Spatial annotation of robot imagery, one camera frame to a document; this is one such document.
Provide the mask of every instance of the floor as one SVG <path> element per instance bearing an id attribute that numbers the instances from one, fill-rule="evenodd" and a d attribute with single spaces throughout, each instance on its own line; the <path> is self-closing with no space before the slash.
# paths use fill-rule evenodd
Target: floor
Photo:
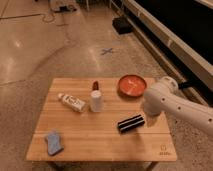
<path id="1" fill-rule="evenodd" d="M 36 122 L 55 77 L 160 78 L 166 73 L 134 34 L 119 36 L 116 16 L 104 4 L 88 13 L 52 14 L 47 0 L 0 1 L 0 170 L 47 171 L 46 163 L 25 161 Z M 32 15 L 31 17 L 10 18 Z M 103 49 L 113 53 L 102 55 Z M 154 170 L 213 170 L 213 139 L 168 115 L 178 160 Z M 76 162 L 66 170 L 143 170 L 143 163 Z"/>

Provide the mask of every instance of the small bottle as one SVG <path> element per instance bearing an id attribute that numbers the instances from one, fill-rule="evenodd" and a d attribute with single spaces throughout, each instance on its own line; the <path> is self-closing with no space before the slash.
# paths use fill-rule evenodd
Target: small bottle
<path id="1" fill-rule="evenodd" d="M 99 91 L 98 82 L 93 83 L 93 91 L 90 94 L 90 109 L 92 112 L 101 112 L 102 111 L 102 94 Z"/>
<path id="2" fill-rule="evenodd" d="M 86 103 L 68 94 L 59 93 L 58 99 L 65 105 L 71 107 L 74 111 L 83 112 Z"/>

